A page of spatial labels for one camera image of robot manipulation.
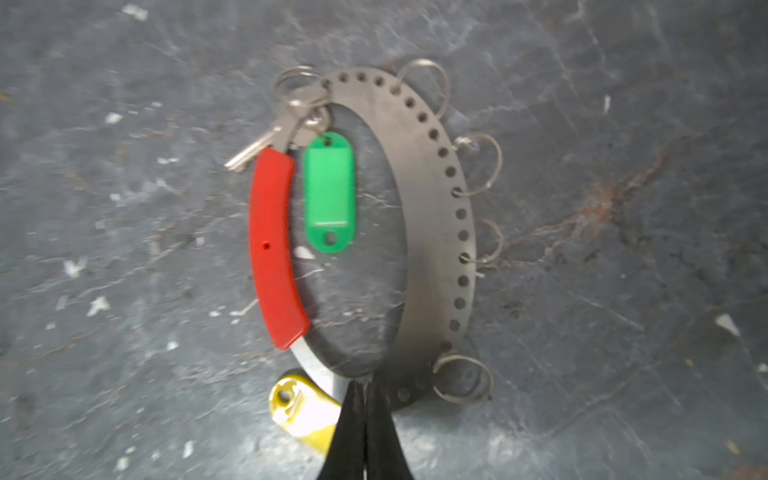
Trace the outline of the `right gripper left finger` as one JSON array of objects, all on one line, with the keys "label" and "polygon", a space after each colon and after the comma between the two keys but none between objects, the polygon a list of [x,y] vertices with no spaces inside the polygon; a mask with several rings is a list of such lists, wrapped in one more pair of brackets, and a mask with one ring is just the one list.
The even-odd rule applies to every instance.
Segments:
[{"label": "right gripper left finger", "polygon": [[352,381],[318,480],[363,480],[365,472],[365,395],[363,385]]}]

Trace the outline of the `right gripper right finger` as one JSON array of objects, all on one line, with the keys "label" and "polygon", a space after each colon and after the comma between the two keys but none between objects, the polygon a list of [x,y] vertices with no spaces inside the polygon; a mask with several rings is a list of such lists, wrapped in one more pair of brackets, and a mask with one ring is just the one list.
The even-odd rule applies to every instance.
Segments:
[{"label": "right gripper right finger", "polygon": [[386,395],[373,382],[365,389],[366,478],[413,480],[405,459]]}]

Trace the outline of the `yellow key tag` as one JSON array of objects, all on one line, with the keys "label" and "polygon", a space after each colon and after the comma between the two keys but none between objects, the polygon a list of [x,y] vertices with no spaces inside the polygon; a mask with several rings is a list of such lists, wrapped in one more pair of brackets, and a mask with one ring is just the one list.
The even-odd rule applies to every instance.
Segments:
[{"label": "yellow key tag", "polygon": [[290,436],[325,457],[330,449],[341,404],[300,374],[279,379],[269,394],[272,420]]}]

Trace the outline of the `green key tag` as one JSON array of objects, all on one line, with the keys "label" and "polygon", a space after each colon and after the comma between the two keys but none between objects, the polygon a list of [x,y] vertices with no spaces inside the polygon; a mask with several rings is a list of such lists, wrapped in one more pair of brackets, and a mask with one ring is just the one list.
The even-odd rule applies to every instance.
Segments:
[{"label": "green key tag", "polygon": [[356,234],[355,161],[348,140],[334,132],[304,152],[305,234],[313,248],[335,254]]}]

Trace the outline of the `silver key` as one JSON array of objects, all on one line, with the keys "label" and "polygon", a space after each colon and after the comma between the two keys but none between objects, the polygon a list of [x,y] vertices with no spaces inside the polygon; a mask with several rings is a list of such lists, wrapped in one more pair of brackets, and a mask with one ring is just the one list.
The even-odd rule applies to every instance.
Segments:
[{"label": "silver key", "polygon": [[327,105],[331,94],[322,86],[300,87],[286,94],[278,106],[271,127],[254,142],[229,159],[224,167],[241,172],[266,148],[288,153],[307,147],[330,127],[332,117]]}]

